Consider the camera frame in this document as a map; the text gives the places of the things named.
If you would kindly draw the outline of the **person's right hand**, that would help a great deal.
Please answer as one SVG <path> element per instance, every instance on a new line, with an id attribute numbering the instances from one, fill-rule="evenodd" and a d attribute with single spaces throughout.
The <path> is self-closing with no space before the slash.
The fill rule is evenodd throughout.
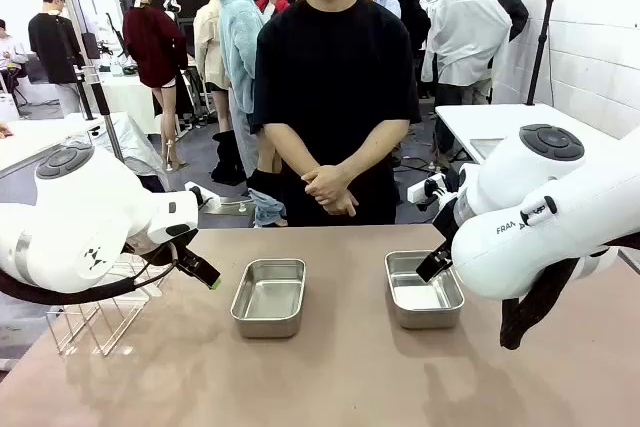
<path id="1" fill-rule="evenodd" d="M 356 207 L 359 203 L 351 192 L 346 189 L 334 200 L 323 200 L 320 202 L 320 205 L 329 215 L 348 215 L 354 217 L 356 215 Z"/>

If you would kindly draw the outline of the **person's left forearm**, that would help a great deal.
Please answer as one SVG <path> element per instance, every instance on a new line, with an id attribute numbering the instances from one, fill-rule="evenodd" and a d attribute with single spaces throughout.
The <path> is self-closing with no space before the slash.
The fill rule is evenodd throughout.
<path id="1" fill-rule="evenodd" d="M 367 136 L 363 144 L 339 164 L 345 186 L 387 157 L 406 137 L 408 120 L 385 120 Z"/>

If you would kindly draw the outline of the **mannequin in light blue fleece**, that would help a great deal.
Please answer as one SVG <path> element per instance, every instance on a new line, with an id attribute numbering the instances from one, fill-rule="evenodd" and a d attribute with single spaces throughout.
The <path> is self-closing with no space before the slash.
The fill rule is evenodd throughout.
<path id="1" fill-rule="evenodd" d="M 222 57 L 230 80 L 230 111 L 244 173 L 258 166 L 257 136 L 251 132 L 257 37 L 264 18 L 254 0 L 219 0 L 219 34 Z"/>

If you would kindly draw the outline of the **steel rectangular container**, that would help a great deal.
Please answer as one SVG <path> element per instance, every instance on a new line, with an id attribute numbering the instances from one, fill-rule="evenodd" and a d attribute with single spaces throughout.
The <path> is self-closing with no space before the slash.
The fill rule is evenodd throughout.
<path id="1" fill-rule="evenodd" d="M 258 259 L 245 269 L 230 314 L 241 337 L 285 339 L 300 329 L 306 264 L 301 259 Z"/>
<path id="2" fill-rule="evenodd" d="M 390 297 L 398 324 L 409 330 L 454 328 L 465 298 L 451 270 L 429 282 L 416 272 L 428 251 L 393 251 L 385 257 Z"/>

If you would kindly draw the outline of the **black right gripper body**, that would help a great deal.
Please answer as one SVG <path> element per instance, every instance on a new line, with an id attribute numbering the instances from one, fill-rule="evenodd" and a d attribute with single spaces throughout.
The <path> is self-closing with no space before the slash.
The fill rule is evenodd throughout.
<path id="1" fill-rule="evenodd" d="M 432 225 L 445 238 L 443 249 L 450 249 L 451 242 L 459 227 L 465 222 L 465 203 L 458 194 L 444 194 L 438 197 L 438 212 Z"/>

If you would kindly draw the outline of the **lowered blue jeans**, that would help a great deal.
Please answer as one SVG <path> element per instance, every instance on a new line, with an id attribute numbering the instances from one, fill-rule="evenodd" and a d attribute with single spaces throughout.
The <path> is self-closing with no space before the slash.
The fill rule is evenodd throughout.
<path id="1" fill-rule="evenodd" d="M 247 179 L 249 196 L 255 204 L 256 227 L 286 227 L 286 208 L 282 202 L 280 176 L 255 169 Z"/>

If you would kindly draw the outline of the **standing man in black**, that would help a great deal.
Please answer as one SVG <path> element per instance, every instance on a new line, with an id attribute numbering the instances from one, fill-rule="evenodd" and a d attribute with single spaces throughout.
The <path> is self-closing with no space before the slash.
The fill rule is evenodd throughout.
<path id="1" fill-rule="evenodd" d="M 84 66 L 73 24 L 62 12 L 65 0 L 42 0 L 42 11 L 28 24 L 31 51 L 39 58 L 50 84 L 77 82 L 76 68 Z"/>

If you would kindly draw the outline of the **person's left hand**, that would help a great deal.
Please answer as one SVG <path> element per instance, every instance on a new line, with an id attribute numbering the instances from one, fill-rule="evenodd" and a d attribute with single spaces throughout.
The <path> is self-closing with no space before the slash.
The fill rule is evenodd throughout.
<path id="1" fill-rule="evenodd" d="M 329 206 L 345 197 L 352 176 L 340 165 L 323 165 L 303 175 L 302 180 L 307 194 L 320 205 Z"/>

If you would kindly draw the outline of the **mannequin in white shirt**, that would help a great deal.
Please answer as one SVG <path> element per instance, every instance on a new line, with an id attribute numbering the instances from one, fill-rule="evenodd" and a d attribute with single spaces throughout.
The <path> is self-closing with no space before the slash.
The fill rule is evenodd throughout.
<path id="1" fill-rule="evenodd" d="M 434 81 L 435 104 L 485 104 L 512 27 L 498 0 L 438 0 L 421 72 Z"/>

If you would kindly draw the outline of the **white power strip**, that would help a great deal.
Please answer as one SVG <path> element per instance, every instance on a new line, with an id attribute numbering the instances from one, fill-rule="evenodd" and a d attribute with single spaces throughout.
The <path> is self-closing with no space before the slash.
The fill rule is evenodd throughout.
<path id="1" fill-rule="evenodd" d="M 429 205 L 447 190 L 446 177 L 435 173 L 407 188 L 407 201 L 416 205 Z"/>

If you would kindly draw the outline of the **person in black t-shirt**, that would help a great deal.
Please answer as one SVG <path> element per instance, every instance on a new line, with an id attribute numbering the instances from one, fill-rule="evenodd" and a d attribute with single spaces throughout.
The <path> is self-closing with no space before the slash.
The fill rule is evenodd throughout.
<path id="1" fill-rule="evenodd" d="M 300 0 L 261 29 L 254 124 L 264 134 L 265 124 L 287 124 L 320 166 L 339 165 L 385 120 L 408 120 L 410 128 L 420 119 L 409 33 L 386 8 L 370 0 Z M 282 163 L 282 199 L 292 226 L 395 221 L 392 152 L 349 184 L 359 203 L 354 217 L 329 215 Z"/>

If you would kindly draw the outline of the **black tripod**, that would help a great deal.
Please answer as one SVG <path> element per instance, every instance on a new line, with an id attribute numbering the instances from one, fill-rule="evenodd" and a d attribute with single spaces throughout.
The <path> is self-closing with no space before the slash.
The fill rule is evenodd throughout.
<path id="1" fill-rule="evenodd" d="M 551 17 L 551 11 L 552 11 L 553 3 L 554 3 L 554 0 L 546 0 L 546 3 L 545 3 L 545 11 L 544 11 L 544 16 L 543 16 L 542 26 L 541 26 L 540 34 L 538 36 L 538 45 L 537 45 L 537 50 L 536 50 L 536 56 L 535 56 L 533 69 L 532 69 L 532 73 L 531 73 L 531 80 L 530 80 L 530 84 L 529 84 L 529 90 L 528 90 L 526 101 L 525 101 L 525 104 L 527 106 L 533 106 L 534 105 L 534 99 L 535 99 L 535 94 L 536 94 L 536 89 L 537 89 L 537 84 L 538 84 L 538 79 L 539 79 L 539 73 L 540 73 L 541 64 L 542 64 L 542 58 L 543 58 L 543 54 L 544 54 L 544 51 L 545 51 L 545 45 L 546 45 L 547 38 L 548 38 L 549 23 L 550 23 L 550 17 Z"/>

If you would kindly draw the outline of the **seated person in white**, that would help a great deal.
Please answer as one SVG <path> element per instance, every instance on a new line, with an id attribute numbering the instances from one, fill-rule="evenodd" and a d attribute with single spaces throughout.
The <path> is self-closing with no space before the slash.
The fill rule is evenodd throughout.
<path id="1" fill-rule="evenodd" d="M 0 18 L 0 74 L 10 94 L 15 90 L 26 62 L 24 49 L 7 33 L 6 22 Z"/>

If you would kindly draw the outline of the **person's right forearm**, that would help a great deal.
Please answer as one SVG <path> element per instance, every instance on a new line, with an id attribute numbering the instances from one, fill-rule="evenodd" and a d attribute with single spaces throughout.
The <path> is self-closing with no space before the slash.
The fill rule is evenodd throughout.
<path id="1" fill-rule="evenodd" d="M 318 176 L 320 164 L 290 126 L 282 123 L 265 124 L 264 131 L 283 161 L 302 180 L 311 182 Z"/>

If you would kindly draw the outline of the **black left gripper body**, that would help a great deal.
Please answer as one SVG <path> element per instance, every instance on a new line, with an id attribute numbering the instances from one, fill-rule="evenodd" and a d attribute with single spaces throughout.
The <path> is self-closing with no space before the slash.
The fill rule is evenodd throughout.
<path id="1" fill-rule="evenodd" d="M 197 233 L 198 229 L 193 229 L 160 243 L 151 241 L 146 235 L 136 235 L 127 240 L 124 252 L 137 255 L 153 266 L 170 264 L 173 261 L 173 253 L 176 253 L 178 261 L 182 262 L 192 256 L 188 245 Z"/>

